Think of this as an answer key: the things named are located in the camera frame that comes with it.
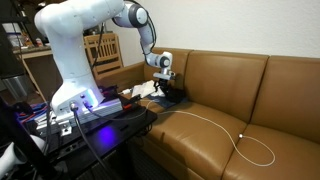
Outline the grey robot gripper body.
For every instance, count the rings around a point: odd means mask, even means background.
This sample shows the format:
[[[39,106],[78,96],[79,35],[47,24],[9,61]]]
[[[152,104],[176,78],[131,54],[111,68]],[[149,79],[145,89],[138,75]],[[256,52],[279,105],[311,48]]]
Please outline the grey robot gripper body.
[[[175,78],[176,74],[172,71],[170,71],[168,74],[156,72],[153,74],[153,76],[158,79],[173,80]]]

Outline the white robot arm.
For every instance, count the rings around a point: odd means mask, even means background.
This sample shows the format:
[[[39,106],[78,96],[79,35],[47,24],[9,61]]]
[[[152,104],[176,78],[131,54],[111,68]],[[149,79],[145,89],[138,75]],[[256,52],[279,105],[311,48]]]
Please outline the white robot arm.
[[[87,100],[94,106],[103,101],[89,68],[83,32],[109,19],[120,27],[138,30],[146,63],[160,69],[156,78],[174,78],[172,54],[152,52],[156,33],[149,13],[141,5],[127,0],[66,0],[49,4],[35,15],[34,22],[48,38],[63,80],[51,101],[55,115],[69,114],[72,101]]]

